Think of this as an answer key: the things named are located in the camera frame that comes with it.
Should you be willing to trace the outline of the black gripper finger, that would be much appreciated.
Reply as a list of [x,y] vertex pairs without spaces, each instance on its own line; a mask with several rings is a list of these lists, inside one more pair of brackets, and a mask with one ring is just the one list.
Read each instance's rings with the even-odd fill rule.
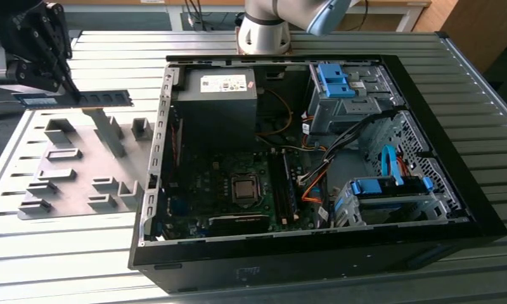
[[35,63],[19,63],[13,97],[19,102],[80,102],[81,94],[71,78],[67,62],[51,69]]
[[39,3],[33,13],[36,75],[51,81],[51,86],[61,86],[67,92],[79,92],[68,65],[72,47],[64,7],[59,3]]

